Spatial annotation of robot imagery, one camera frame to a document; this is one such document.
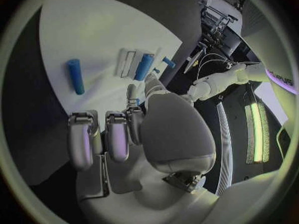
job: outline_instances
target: gray floor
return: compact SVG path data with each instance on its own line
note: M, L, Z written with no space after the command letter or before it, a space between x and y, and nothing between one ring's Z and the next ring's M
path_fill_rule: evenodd
M182 42L163 74L167 84L201 36L197 0L119 0L151 16ZM41 60L39 12L22 32L5 74L2 112L11 154L25 181L37 185L68 161L67 114L57 100Z

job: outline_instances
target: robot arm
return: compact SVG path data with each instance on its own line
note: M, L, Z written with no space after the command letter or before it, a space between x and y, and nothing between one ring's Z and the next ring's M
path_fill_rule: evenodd
M238 63L229 71L223 73L214 73L212 75L200 78L189 88L188 95L195 102L207 100L226 90L232 84L242 85L251 81L268 82L268 76L262 63L246 66L244 63Z

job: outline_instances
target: blue cylinder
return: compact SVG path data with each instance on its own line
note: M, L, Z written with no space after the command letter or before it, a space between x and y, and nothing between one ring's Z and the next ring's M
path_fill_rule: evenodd
M140 61L134 79L137 81L143 81L151 67L153 62L153 56L149 54L144 54L142 60Z
M69 68L70 77L76 91L77 95L81 95L85 92L82 75L81 75L81 68L80 68L80 60L79 59L72 59L67 62L67 66Z
M175 63L171 60L169 60L166 56L163 58L163 62L165 62L167 65L169 65L171 68L175 67Z

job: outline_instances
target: gray padded cover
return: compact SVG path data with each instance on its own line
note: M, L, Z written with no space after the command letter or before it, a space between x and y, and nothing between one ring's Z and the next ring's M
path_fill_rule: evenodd
M177 94L153 95L141 124L147 160L165 173L207 173L216 159L215 142L204 119Z

